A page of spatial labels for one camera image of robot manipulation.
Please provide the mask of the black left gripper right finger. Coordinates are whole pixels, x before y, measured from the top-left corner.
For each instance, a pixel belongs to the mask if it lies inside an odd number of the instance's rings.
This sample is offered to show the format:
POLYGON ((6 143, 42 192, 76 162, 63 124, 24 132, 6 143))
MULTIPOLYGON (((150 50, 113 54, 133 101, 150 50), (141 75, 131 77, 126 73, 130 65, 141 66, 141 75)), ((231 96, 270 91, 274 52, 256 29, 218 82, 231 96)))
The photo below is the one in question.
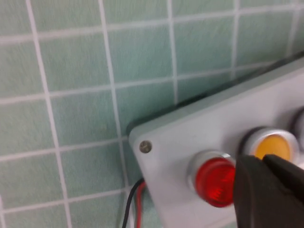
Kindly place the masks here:
POLYGON ((274 176, 298 199, 304 203, 304 170, 276 155, 266 155, 263 163, 274 176))

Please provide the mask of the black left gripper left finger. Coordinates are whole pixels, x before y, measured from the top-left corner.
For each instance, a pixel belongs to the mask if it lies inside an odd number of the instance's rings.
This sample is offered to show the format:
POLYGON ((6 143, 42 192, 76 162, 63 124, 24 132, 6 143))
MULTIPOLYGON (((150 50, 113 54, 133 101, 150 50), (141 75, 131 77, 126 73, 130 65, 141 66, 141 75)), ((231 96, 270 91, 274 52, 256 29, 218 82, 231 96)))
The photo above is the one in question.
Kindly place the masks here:
POLYGON ((239 228, 304 226, 304 204, 255 156, 237 159, 234 208, 239 228))

